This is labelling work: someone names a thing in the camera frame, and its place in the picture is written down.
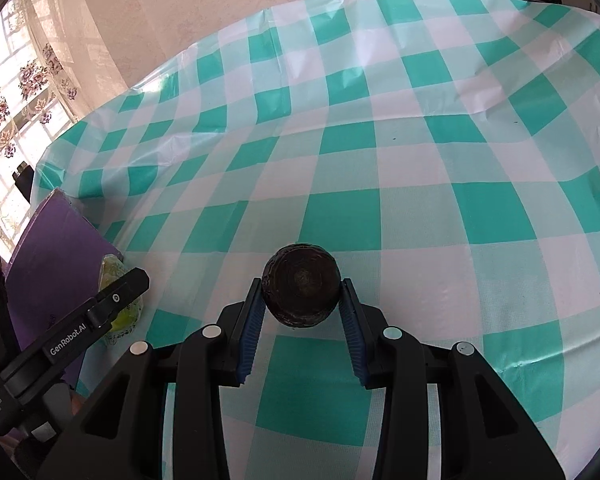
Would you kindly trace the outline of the dark wrinkled passion fruit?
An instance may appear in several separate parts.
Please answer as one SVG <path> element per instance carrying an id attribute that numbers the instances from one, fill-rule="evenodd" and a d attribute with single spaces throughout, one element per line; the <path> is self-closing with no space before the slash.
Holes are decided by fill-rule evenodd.
<path id="1" fill-rule="evenodd" d="M 341 297 L 341 274 L 336 259 L 312 244 L 280 248 L 266 263 L 262 297 L 279 323 L 309 328 L 324 322 Z"/>

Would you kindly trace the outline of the purple cardboard box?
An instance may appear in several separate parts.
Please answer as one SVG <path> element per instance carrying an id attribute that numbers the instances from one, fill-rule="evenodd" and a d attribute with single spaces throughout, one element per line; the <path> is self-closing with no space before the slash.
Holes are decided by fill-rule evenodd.
<path id="1" fill-rule="evenodd" d="M 47 195 L 6 268 L 8 310 L 21 349 L 96 295 L 106 255 L 121 252 L 63 192 Z"/>

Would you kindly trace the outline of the black thermos bottle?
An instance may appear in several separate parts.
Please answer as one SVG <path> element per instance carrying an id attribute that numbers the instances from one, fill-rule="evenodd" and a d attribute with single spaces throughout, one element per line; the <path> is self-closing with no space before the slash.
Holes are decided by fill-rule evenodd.
<path id="1" fill-rule="evenodd" d="M 27 162 L 22 162 L 12 173 L 12 178 L 16 189 L 28 203 L 31 203 L 34 169 Z"/>

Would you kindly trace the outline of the floral lace curtain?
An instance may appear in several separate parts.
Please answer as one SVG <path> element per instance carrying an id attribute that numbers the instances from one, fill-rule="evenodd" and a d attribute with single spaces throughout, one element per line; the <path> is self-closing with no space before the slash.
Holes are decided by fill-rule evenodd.
<path id="1" fill-rule="evenodd" d="M 29 205 L 12 174 L 31 167 L 72 124 L 32 44 L 21 0 L 0 11 L 0 255 L 7 260 L 27 226 Z"/>

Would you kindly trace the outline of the teal checkered tablecloth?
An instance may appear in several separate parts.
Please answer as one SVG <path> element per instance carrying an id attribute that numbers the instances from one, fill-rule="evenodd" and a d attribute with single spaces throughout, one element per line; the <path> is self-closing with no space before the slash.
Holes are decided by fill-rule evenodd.
<path id="1" fill-rule="evenodd" d="M 300 0 L 192 44 L 55 140 L 59 188 L 183 340 L 279 248 L 325 248 L 427 344 L 471 342 L 575 477 L 600 447 L 600 16 Z"/>

